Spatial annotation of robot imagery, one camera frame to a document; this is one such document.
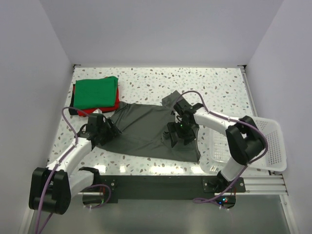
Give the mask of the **grey t-shirt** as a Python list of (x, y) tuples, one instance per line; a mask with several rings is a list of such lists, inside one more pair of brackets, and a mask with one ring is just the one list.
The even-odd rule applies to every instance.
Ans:
[(171, 146), (167, 123), (175, 121), (171, 108), (179, 95), (178, 91), (172, 92), (162, 99), (160, 106), (120, 102), (111, 119), (121, 135), (97, 147), (130, 156), (197, 163), (200, 153), (195, 141), (184, 145), (179, 140)]

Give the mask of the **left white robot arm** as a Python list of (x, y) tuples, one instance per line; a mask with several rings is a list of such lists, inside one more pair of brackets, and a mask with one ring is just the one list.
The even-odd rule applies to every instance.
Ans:
[(96, 191), (101, 186), (99, 170), (81, 167), (80, 161), (97, 146), (103, 146), (118, 137), (121, 131), (113, 120), (101, 114), (91, 114), (71, 145), (55, 161), (32, 173), (29, 208), (62, 215), (71, 199), (84, 189)]

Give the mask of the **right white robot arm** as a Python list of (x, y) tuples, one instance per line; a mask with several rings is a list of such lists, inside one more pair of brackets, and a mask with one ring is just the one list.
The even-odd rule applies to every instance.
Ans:
[(167, 124), (172, 147), (179, 139), (184, 145), (195, 140), (193, 128), (199, 125), (217, 131), (227, 138), (231, 158), (217, 176), (217, 186), (224, 192), (234, 186), (234, 181), (240, 177), (248, 165), (256, 161), (255, 157), (263, 157), (268, 150), (265, 136), (249, 116), (227, 117), (208, 111), (201, 105), (176, 112), (181, 120)]

